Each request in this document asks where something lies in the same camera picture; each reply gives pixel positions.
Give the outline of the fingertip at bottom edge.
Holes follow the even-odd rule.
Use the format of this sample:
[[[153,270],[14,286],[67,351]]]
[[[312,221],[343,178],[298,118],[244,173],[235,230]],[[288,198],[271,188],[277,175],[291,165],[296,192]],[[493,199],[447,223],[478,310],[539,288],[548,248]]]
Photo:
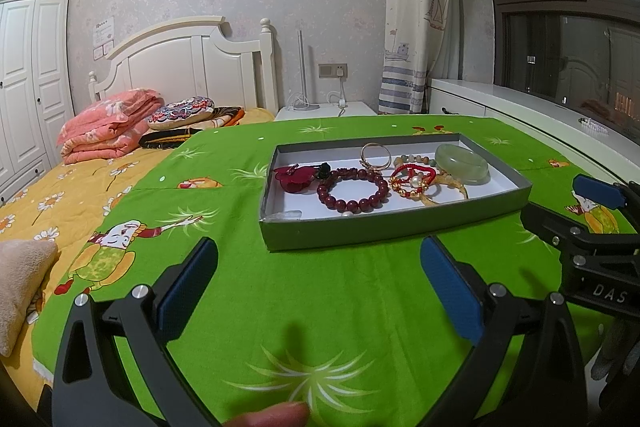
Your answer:
[[[303,402],[283,402],[229,419],[224,427],[305,427],[310,410]]]

